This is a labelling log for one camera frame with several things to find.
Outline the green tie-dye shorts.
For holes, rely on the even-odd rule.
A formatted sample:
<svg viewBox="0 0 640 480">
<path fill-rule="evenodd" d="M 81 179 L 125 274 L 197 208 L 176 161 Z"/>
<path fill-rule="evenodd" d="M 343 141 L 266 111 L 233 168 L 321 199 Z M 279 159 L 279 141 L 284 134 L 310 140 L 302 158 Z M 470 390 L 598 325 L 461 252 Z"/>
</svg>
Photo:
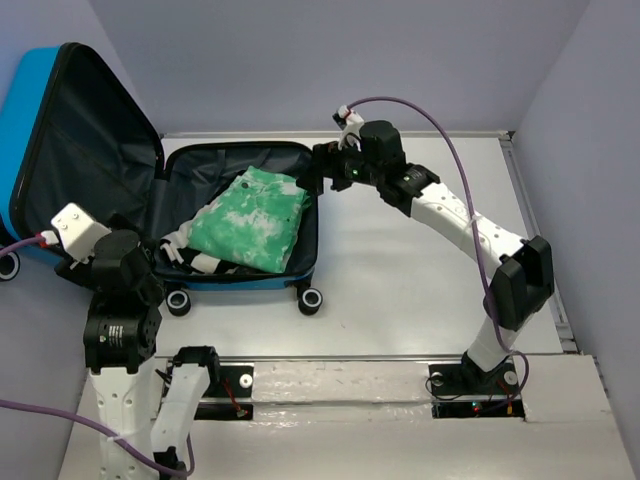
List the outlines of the green tie-dye shorts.
<svg viewBox="0 0 640 480">
<path fill-rule="evenodd" d="M 194 218 L 188 246 L 219 260 L 281 274 L 310 203 L 309 193 L 293 177 L 251 166 Z"/>
</svg>

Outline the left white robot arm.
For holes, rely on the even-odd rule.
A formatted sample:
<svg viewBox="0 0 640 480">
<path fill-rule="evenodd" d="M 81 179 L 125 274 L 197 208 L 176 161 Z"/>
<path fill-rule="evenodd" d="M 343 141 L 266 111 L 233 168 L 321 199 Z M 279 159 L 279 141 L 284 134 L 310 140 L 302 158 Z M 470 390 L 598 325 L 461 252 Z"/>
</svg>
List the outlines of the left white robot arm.
<svg viewBox="0 0 640 480">
<path fill-rule="evenodd" d="M 203 395 L 221 383 L 212 346 L 181 348 L 167 391 L 154 400 L 156 337 L 164 285 L 137 232 L 112 230 L 74 203 L 51 221 L 68 261 L 94 295 L 83 333 L 84 358 L 96 394 L 102 479 L 186 479 L 195 470 L 190 439 Z"/>
</svg>

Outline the black white striped shirt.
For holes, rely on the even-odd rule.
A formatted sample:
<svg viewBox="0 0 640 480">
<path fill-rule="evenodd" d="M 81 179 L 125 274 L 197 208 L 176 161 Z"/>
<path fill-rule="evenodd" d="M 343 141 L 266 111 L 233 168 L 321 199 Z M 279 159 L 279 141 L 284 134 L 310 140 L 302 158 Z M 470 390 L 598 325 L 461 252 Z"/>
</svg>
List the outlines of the black white striped shirt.
<svg viewBox="0 0 640 480">
<path fill-rule="evenodd" d="M 188 246 L 189 233 L 193 221 L 189 220 L 159 241 L 163 257 L 176 269 L 199 275 L 252 275 L 259 270 L 235 264 L 204 254 Z"/>
</svg>

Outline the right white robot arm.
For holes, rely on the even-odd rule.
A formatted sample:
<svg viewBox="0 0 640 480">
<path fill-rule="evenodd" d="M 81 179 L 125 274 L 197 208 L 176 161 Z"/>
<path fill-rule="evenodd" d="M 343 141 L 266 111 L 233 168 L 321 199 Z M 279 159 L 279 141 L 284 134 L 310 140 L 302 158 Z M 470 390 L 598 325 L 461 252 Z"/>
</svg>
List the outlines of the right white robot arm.
<svg viewBox="0 0 640 480">
<path fill-rule="evenodd" d="M 339 140 L 314 145 L 309 170 L 297 183 L 320 194 L 326 180 L 334 191 L 354 184 L 373 187 L 386 204 L 476 262 L 486 317 L 441 384 L 453 396 L 486 390 L 513 355 L 524 326 L 555 292 L 550 243 L 540 235 L 526 239 L 503 229 L 482 216 L 471 198 L 460 199 L 433 171 L 409 162 L 399 131 L 388 121 L 344 124 Z"/>
</svg>

